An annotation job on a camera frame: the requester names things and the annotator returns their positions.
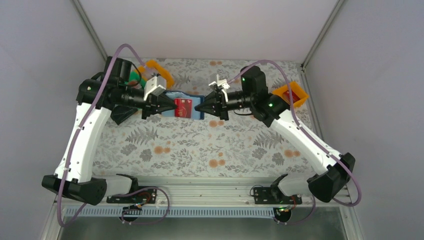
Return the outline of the blue leather card holder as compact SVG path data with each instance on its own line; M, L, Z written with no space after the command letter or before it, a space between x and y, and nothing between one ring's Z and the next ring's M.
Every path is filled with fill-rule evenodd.
M205 114L195 110L195 107L205 100L203 95L194 95L182 91L166 91L165 95L176 104L176 109L167 110L161 113L164 117L185 118L192 120L203 120Z

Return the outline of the red VIP card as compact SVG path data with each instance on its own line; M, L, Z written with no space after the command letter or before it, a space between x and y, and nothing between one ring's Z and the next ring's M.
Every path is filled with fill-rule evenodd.
M176 104L175 117L177 118L187 118L192 117L192 105L193 100L189 98L175 98L174 102Z

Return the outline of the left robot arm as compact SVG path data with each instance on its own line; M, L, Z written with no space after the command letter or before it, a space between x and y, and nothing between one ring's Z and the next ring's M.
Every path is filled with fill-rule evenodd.
M127 174L95 177L92 172L103 129L117 107L141 110L142 118L175 110L165 91L174 85L172 75L154 60L136 67L131 61L109 56L104 70L84 80L76 97L76 116L66 151L53 174L45 175L43 188L85 204L135 192L138 180Z

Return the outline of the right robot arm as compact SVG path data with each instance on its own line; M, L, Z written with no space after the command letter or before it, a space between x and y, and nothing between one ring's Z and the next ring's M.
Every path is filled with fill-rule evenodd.
M217 78L209 85L212 92L195 110L228 120L230 111L248 108L255 119L303 154L315 174L308 178L281 175L270 187L275 199L312 194L324 203L334 200L350 181L355 158L350 153L341 154L305 127L289 103L269 92L266 75L258 66L245 66L240 73L241 90L228 92L227 80Z

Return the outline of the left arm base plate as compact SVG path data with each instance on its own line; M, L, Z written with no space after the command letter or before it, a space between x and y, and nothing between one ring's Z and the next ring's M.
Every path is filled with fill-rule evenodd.
M132 194L130 196L108 196L108 204L154 204L156 202L157 189L149 188L144 191Z

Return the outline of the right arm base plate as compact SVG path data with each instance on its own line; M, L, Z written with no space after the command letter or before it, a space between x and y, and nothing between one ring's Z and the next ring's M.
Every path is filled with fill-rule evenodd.
M284 195L278 188L254 185L249 192L256 205L301 205L303 200L298 195Z

